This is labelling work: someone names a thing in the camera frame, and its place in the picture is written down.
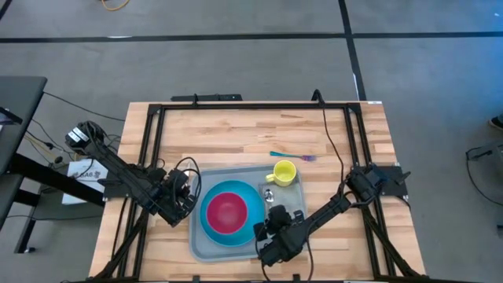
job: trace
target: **plastic tray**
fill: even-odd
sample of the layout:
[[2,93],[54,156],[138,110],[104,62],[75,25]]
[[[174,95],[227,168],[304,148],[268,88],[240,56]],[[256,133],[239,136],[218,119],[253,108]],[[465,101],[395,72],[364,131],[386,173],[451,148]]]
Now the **plastic tray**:
[[[302,210],[306,215],[306,204],[302,188],[302,179],[299,171],[294,182],[288,187],[278,187],[273,183],[266,184],[265,177],[273,171],[274,165],[261,165],[251,167],[229,167],[223,169],[214,169],[201,172],[201,194],[200,200],[204,199],[206,193],[220,182],[227,180],[239,180],[250,184],[264,197],[263,192],[270,189],[274,194],[272,205],[283,204],[287,211],[293,213],[294,210]],[[196,187],[197,179],[193,179],[192,189]],[[267,212],[271,203],[264,201],[264,209]],[[224,247],[210,240],[200,225],[200,203],[196,204],[193,212],[190,214],[189,223],[189,247],[190,252],[197,260],[206,263],[218,261],[230,261],[239,259],[256,258],[255,238],[247,244],[239,247]]]

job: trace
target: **yellow cup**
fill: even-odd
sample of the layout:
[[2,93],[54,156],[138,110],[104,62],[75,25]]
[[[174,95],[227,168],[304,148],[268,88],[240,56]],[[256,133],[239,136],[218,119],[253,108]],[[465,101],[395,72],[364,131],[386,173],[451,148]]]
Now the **yellow cup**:
[[296,175],[296,166],[288,160],[282,160],[274,165],[273,174],[267,175],[266,181],[275,182],[278,186],[288,186]]

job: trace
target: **butcher block tabletop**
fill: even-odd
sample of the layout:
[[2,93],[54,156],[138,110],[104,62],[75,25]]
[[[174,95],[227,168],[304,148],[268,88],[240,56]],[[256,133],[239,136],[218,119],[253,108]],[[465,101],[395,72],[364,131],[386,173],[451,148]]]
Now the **butcher block tabletop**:
[[[138,162],[148,106],[148,102],[130,103],[119,147],[119,156],[128,163]],[[377,165],[396,163],[384,106],[381,103],[362,102],[362,115],[373,162]],[[364,160],[356,117],[351,114],[351,118],[360,160]],[[326,119],[330,136],[344,163],[344,174],[347,174],[352,159],[343,111],[327,109]],[[147,160],[151,159],[156,125],[154,118]],[[270,156],[271,150],[318,157],[315,162],[286,158],[302,174],[308,215],[319,209],[336,192],[341,166],[327,139],[320,109],[168,110],[163,124],[159,158],[165,161],[164,168],[169,171],[181,158],[191,156],[203,171],[208,168],[275,164],[284,159]],[[381,201],[391,242],[409,265],[423,274],[423,261],[409,208],[396,197],[381,197]],[[110,260],[122,204],[123,199],[112,199],[105,206],[90,276],[101,271]],[[117,246],[123,239],[127,212],[128,209],[125,209]],[[363,220],[358,209],[337,215],[310,236],[310,245],[314,257],[313,280],[373,278]],[[385,274],[384,255],[377,239],[376,246],[380,270]],[[126,276],[132,274],[136,243],[132,244],[130,251]],[[260,267],[257,259],[200,263],[190,254],[188,219],[172,228],[158,215],[149,218],[141,281],[192,280],[194,275],[200,275],[204,281],[264,280]],[[266,266],[271,280],[292,280],[293,274],[300,274],[301,280],[306,280],[309,271],[307,252],[302,252],[288,263]]]

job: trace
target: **pink bowl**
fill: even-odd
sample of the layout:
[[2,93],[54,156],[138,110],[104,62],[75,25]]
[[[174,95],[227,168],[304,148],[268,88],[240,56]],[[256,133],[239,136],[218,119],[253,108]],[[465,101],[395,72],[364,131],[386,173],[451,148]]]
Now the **pink bowl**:
[[248,218],[248,209],[239,195],[220,193],[210,200],[206,217],[215,232],[228,235],[243,228]]

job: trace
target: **gray carpet floor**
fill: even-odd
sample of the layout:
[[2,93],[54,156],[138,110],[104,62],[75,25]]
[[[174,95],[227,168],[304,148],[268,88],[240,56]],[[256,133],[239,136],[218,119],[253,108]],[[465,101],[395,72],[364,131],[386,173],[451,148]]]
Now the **gray carpet floor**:
[[[121,1],[108,1],[116,6]],[[353,32],[503,31],[496,0],[346,0]],[[337,1],[131,0],[107,12],[94,0],[13,0],[0,38],[343,32]],[[503,139],[487,120],[503,112],[503,38],[355,39],[365,92],[383,101],[407,180],[424,265],[436,278],[501,282],[503,207],[470,183],[464,152]],[[124,117],[132,101],[173,95],[242,94],[245,100],[356,100],[344,39],[203,42],[0,43],[0,75],[42,75],[46,91],[94,111]],[[107,132],[122,124],[45,96],[35,119],[63,143],[91,119]],[[30,129],[43,136],[36,125]],[[20,153],[43,159],[23,143]],[[475,181],[503,202],[503,176],[486,160]],[[25,182],[24,188],[38,185]],[[11,215],[28,213],[14,205]],[[100,219],[40,222],[14,255],[24,219],[0,233],[0,281],[59,282],[87,276]]]

